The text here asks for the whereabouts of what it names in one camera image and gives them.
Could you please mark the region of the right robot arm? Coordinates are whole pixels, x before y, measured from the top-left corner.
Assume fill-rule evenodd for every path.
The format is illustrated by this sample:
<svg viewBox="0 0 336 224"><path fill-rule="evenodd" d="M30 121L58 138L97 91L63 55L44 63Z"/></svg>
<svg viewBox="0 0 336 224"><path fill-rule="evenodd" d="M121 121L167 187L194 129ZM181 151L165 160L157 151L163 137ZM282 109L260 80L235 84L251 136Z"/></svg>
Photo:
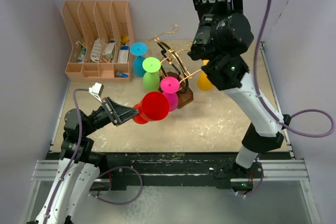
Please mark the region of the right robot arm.
<svg viewBox="0 0 336 224"><path fill-rule="evenodd" d="M278 112L255 87L254 76L241 57L254 40L243 14L243 0L192 1L199 25L188 55L192 60L208 60L202 67L208 80L251 121L233 166L238 177L246 177L259 154L281 147L282 123L288 124L290 117Z"/></svg>

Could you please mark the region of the pink wine glass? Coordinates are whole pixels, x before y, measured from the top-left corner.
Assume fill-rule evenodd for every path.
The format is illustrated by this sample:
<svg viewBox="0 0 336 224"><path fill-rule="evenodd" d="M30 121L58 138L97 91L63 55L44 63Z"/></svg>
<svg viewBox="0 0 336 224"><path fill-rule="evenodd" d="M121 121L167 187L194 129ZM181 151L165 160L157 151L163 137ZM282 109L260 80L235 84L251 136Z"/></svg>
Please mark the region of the pink wine glass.
<svg viewBox="0 0 336 224"><path fill-rule="evenodd" d="M163 95L169 102L169 111L172 112L177 109L178 96L176 92L180 88L179 81L174 77L165 77L160 82L160 88L163 91Z"/></svg>

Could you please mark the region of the yellow wine glass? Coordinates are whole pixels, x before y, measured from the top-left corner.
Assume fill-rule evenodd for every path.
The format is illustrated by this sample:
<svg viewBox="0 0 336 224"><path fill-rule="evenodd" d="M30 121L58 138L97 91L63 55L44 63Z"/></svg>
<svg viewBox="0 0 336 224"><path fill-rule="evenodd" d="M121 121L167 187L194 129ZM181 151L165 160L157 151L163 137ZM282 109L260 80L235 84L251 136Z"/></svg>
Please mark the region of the yellow wine glass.
<svg viewBox="0 0 336 224"><path fill-rule="evenodd" d="M214 85L209 81L206 73L202 70L197 81L197 86L202 91L211 91L214 89Z"/></svg>

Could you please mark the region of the red wine glass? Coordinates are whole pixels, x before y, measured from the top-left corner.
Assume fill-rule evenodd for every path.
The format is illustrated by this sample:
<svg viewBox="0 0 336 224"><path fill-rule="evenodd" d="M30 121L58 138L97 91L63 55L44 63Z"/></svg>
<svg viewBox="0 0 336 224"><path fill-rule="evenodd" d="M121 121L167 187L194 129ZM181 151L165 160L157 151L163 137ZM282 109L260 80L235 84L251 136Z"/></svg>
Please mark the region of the red wine glass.
<svg viewBox="0 0 336 224"><path fill-rule="evenodd" d="M132 119L137 124L146 124L150 121L160 121L164 119L170 109L166 96L158 91L147 93L143 99L134 106L139 114Z"/></svg>

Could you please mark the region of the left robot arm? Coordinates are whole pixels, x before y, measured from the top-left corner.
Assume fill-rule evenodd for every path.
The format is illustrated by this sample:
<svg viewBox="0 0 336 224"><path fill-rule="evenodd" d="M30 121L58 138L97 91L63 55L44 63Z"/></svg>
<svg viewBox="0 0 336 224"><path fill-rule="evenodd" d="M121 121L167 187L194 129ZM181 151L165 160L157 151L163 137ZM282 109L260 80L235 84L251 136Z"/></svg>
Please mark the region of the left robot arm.
<svg viewBox="0 0 336 224"><path fill-rule="evenodd" d="M32 223L75 223L93 182L107 174L107 157L92 151L94 141L88 135L110 123L119 126L137 116L139 110L115 103L109 97L100 102L90 115L78 106L66 113L57 174Z"/></svg>

